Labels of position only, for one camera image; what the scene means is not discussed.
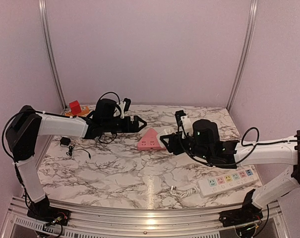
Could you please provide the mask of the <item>red cube socket adapter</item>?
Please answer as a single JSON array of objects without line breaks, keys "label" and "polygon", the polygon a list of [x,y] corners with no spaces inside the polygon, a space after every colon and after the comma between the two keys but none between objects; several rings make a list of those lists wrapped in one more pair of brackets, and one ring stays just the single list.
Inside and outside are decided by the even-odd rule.
[{"label": "red cube socket adapter", "polygon": [[82,111],[80,103],[77,100],[70,102],[69,108],[73,115],[78,115]]}]

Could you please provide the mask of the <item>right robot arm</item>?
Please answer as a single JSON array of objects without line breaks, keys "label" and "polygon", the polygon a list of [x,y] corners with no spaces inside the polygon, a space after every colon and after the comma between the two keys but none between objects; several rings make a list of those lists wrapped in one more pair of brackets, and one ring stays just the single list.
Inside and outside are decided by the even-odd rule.
[{"label": "right robot arm", "polygon": [[181,118],[177,123],[177,132],[160,136],[168,152],[174,155],[186,153],[200,164],[221,169],[258,164],[288,165],[269,183],[249,191],[241,208],[221,212],[219,220],[224,227],[262,218],[266,205],[300,187],[300,130],[294,136],[271,141],[222,141],[217,124],[212,121],[200,119],[191,123]]}]

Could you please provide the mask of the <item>black power adapter with cable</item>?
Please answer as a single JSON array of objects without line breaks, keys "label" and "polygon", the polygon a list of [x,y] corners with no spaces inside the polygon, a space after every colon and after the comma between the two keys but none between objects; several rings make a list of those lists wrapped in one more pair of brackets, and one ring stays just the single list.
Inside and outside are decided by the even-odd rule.
[{"label": "black power adapter with cable", "polygon": [[62,137],[60,139],[60,147],[68,149],[66,154],[69,157],[72,157],[74,151],[84,151],[88,154],[88,158],[91,159],[91,154],[86,149],[83,149],[83,148],[75,149],[75,144],[71,144],[71,139],[68,137]]}]

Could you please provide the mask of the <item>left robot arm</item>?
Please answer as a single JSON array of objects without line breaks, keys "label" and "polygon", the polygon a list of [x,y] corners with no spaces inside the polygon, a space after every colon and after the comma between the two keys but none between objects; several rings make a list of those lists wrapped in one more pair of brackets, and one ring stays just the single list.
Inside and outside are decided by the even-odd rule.
[{"label": "left robot arm", "polygon": [[100,139],[104,134],[138,133],[147,122],[138,115],[128,114],[131,100],[112,100],[102,95],[96,106],[85,116],[60,115],[23,106],[5,124],[1,143],[13,160],[16,177],[24,190],[28,216],[42,221],[67,218],[68,211],[52,207],[41,185],[36,152],[41,137],[76,137]]}]

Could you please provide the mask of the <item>white cube socket adapter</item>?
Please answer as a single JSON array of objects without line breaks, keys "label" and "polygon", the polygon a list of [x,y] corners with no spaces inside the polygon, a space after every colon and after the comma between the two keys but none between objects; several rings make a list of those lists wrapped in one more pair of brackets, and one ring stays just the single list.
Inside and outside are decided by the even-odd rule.
[{"label": "white cube socket adapter", "polygon": [[175,133],[175,129],[172,127],[166,127],[164,128],[160,133],[158,133],[158,136],[163,136],[163,135],[169,135]]}]

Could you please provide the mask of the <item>orange power strip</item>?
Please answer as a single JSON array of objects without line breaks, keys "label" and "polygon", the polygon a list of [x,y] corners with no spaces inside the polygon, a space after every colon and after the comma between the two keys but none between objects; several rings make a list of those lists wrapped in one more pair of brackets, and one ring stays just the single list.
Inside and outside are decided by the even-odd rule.
[{"label": "orange power strip", "polygon": [[88,106],[81,106],[81,109],[82,109],[82,111],[78,115],[73,115],[70,110],[68,112],[65,112],[64,115],[67,116],[67,117],[74,117],[74,116],[84,116],[85,117],[90,112]]}]

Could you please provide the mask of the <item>pink triangular power strip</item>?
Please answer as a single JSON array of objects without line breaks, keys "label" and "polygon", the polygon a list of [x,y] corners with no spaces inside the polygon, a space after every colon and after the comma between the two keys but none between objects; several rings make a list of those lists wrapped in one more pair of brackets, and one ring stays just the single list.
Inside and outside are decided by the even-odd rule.
[{"label": "pink triangular power strip", "polygon": [[146,150],[165,150],[161,147],[157,139],[157,131],[153,128],[149,128],[144,136],[137,143],[137,150],[146,151]]}]

